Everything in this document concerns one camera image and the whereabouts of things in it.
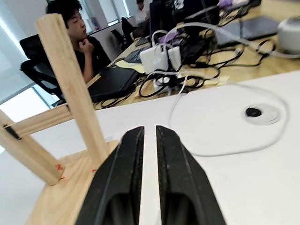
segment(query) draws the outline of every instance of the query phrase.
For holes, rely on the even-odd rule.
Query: laptop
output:
[[[274,21],[271,18],[268,18],[266,16],[259,16],[253,19],[244,20],[242,23],[242,29],[243,29],[242,38],[252,41],[252,40],[275,35],[277,34],[278,25],[279,23],[277,21]],[[239,22],[230,23],[222,28],[232,33],[233,35],[240,37]],[[214,31],[214,33],[217,39],[217,46],[219,48],[229,47],[229,46],[239,44],[239,42],[231,39],[230,37],[218,31]]]
[[[121,98],[132,92],[139,73],[133,69],[107,67],[100,71],[101,77],[89,88],[93,102]]]
[[[142,63],[140,53],[146,49],[151,48],[151,46],[147,46],[138,50],[135,50],[131,52],[127,57],[125,57],[124,61],[130,62],[130,63]]]
[[[140,46],[140,45],[143,45],[145,43],[148,43],[148,39],[145,38],[145,37],[141,37],[140,40],[135,44],[136,47]]]

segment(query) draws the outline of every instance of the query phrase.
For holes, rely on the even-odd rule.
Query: white device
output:
[[[283,20],[278,25],[278,41],[289,53],[300,53],[300,16]]]
[[[171,65],[175,70],[181,65],[181,56],[179,47],[175,47],[168,50]],[[168,57],[165,51],[162,51],[160,46],[155,46],[146,49],[140,53],[142,65],[145,68],[145,73],[150,74],[157,69],[167,70]]]

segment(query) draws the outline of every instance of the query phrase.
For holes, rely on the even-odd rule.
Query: black hinge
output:
[[[9,132],[10,135],[12,135],[15,139],[17,139],[17,140],[21,140],[21,139],[22,139],[22,138],[14,131],[14,129],[11,128],[11,126],[4,125],[3,128],[6,129],[6,131]]]

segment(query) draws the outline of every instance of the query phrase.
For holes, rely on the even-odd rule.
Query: man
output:
[[[88,37],[86,27],[79,13],[82,7],[78,0],[52,0],[49,2],[46,13],[62,15],[67,33],[70,36],[84,81],[89,82],[97,75],[101,68],[111,61],[107,57],[101,44],[94,38]]]
[[[135,16],[135,21],[137,25],[140,25],[149,19],[149,10],[144,7],[144,0],[136,0],[136,3],[138,10]]]

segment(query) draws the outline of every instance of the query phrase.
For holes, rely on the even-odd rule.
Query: white table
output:
[[[300,71],[244,82],[272,90],[285,98],[291,120],[283,138],[254,153],[225,157],[196,157],[206,171],[228,225],[298,225],[300,202]],[[120,139],[129,129],[145,126],[140,225],[154,225],[159,213],[155,126],[167,126],[176,96],[97,111],[105,137]],[[255,103],[281,109],[273,125],[251,125],[243,110]],[[223,86],[191,92],[175,108],[172,128],[186,148],[198,153],[238,151],[270,140],[285,118],[276,101],[248,90]],[[59,158],[85,149],[75,121],[32,135]],[[0,224],[24,224],[43,183],[6,152],[0,154]]]

